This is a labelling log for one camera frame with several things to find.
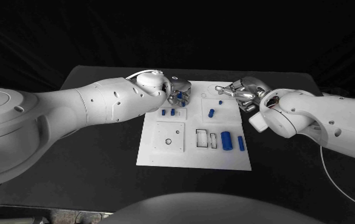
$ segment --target table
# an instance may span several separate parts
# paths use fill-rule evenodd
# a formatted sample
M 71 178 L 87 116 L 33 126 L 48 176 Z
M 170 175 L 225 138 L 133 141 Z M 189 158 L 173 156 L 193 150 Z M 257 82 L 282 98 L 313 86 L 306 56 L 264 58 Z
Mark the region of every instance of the table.
M 61 90 L 142 70 L 78 66 Z M 274 88 L 302 89 L 322 96 L 312 76 L 303 73 L 162 71 L 204 81 L 234 82 L 254 76 Z M 241 111 L 253 171 L 137 166 L 140 116 L 124 123 L 85 127 L 61 139 L 32 168 L 0 186 L 0 205 L 114 212 L 159 195 L 212 192 L 267 201 L 326 223 L 352 223 L 355 203 L 331 184 L 319 145 L 303 135 L 286 139 L 270 129 L 258 133 L 248 123 L 256 112 Z M 333 180 L 351 195 L 355 159 L 328 149 L 323 155 Z

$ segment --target black curtain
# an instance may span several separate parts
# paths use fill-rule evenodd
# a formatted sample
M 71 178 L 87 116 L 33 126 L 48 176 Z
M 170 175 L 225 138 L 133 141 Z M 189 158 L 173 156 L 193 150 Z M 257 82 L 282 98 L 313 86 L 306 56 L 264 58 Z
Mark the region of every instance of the black curtain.
M 354 0 L 3 0 L 0 86 L 58 90 L 88 65 L 305 72 L 354 95 L 354 8 Z

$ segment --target blue cylinder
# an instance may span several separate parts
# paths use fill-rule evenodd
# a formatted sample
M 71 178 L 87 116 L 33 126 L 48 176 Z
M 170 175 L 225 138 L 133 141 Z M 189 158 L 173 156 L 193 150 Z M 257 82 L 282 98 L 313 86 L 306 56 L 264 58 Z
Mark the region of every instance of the blue cylinder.
M 240 150 L 241 151 L 245 151 L 245 149 L 244 149 L 244 143 L 243 143 L 243 137 L 241 136 L 238 136 L 238 142 L 240 142 Z
M 214 110 L 214 109 L 211 109 L 211 110 L 209 110 L 209 118 L 212 118 L 212 117 L 214 117 L 214 113 L 215 113 L 215 110 Z
M 231 133 L 230 132 L 222 132 L 221 133 L 222 137 L 222 147 L 225 151 L 232 150 L 232 144 L 231 144 Z

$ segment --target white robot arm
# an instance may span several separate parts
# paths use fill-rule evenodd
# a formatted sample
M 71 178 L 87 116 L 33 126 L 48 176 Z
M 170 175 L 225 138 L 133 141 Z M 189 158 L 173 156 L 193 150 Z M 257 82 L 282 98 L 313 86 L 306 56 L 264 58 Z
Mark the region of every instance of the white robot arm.
M 0 184 L 29 169 L 58 139 L 156 111 L 166 100 L 185 106 L 189 93 L 191 83 L 159 70 L 56 92 L 0 89 Z
M 260 106 L 250 118 L 258 132 L 270 127 L 284 138 L 303 134 L 320 146 L 355 157 L 355 99 L 318 97 L 303 90 L 273 90 L 253 77 L 217 87 L 217 91 L 235 97 L 245 112 Z

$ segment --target floor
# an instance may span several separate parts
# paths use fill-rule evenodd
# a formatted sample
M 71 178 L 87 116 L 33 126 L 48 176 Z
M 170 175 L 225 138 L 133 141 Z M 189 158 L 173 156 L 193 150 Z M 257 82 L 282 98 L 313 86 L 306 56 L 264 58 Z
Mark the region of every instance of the floor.
M 0 219 L 45 217 L 51 224 L 97 224 L 101 218 L 107 218 L 110 213 L 92 213 L 69 210 L 49 210 L 20 207 L 0 207 Z

